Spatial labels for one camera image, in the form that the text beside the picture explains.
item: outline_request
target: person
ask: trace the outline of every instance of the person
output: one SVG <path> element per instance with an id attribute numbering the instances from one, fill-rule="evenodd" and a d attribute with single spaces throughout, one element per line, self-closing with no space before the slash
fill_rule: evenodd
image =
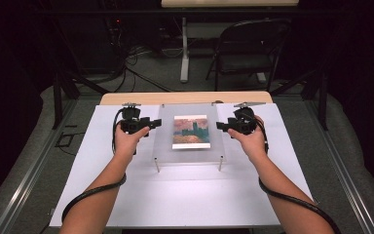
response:
<path id="1" fill-rule="evenodd" d="M 133 152 L 139 140 L 147 135 L 149 128 L 128 135 L 116 129 L 116 151 L 105 169 L 90 184 L 86 191 L 120 181 L 131 162 Z M 228 134 L 238 140 L 249 161 L 254 165 L 260 180 L 273 191 L 286 194 L 310 204 L 314 202 L 300 190 L 268 157 L 265 140 L 260 128 L 250 135 L 243 135 L 229 129 Z M 71 208 L 59 233 L 102 233 L 112 212 L 119 187 L 90 196 Z M 269 196 L 269 201 L 287 234 L 290 233 L 333 233 L 331 226 L 321 216 L 296 204 Z"/>

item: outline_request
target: person's left arm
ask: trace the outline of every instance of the person's left arm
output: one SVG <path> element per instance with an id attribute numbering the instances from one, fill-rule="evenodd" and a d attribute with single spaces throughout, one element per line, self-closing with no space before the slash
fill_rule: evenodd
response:
<path id="1" fill-rule="evenodd" d="M 99 176 L 86 191 L 120 181 L 132 160 L 138 141 L 148 134 L 145 127 L 135 134 L 127 135 L 117 126 L 115 133 L 116 152 Z M 111 215 L 119 187 L 96 193 L 78 202 L 66 216 L 59 233 L 102 233 Z"/>

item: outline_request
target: printed photo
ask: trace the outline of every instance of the printed photo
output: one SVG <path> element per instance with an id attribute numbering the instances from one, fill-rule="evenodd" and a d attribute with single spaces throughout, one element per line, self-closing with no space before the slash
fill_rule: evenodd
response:
<path id="1" fill-rule="evenodd" d="M 172 148 L 210 148 L 207 116 L 174 116 Z"/>

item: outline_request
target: table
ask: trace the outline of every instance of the table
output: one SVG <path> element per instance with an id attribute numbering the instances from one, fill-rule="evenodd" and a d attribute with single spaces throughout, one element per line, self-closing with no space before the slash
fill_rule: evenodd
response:
<path id="1" fill-rule="evenodd" d="M 235 8 L 235 7 L 295 7 L 299 0 L 163 0 L 163 8 Z M 183 58 L 181 63 L 180 82 L 188 82 L 188 45 L 187 38 L 217 38 L 221 32 L 231 23 L 194 23 L 190 26 L 187 19 L 182 19 Z"/>
<path id="2" fill-rule="evenodd" d="M 66 204 L 79 195 L 79 191 L 83 191 L 110 160 L 111 119 L 121 108 L 120 104 L 140 102 L 143 104 L 139 106 L 140 117 L 155 119 L 163 103 L 209 104 L 217 100 L 226 102 L 215 105 L 222 122 L 226 122 L 233 115 L 233 110 L 237 109 L 233 103 L 267 103 L 252 108 L 266 118 L 265 127 L 271 133 L 270 157 L 311 196 L 279 110 L 267 92 L 107 94 L 95 109 L 56 206 L 51 227 L 61 225 L 60 216 Z M 267 195 L 258 186 L 257 172 L 236 140 L 219 132 L 223 137 L 226 156 L 220 171 L 217 170 L 218 163 L 205 163 L 169 164 L 157 172 L 152 151 L 158 130 L 151 131 L 149 137 L 140 141 L 137 154 L 127 170 L 128 182 L 120 189 L 108 227 L 244 228 L 279 224 Z"/>

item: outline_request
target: chair seat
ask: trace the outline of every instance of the chair seat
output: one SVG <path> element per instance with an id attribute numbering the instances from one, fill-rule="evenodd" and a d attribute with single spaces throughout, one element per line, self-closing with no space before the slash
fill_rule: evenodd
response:
<path id="1" fill-rule="evenodd" d="M 272 62 L 266 55 L 224 55 L 219 58 L 221 74 L 268 72 Z"/>

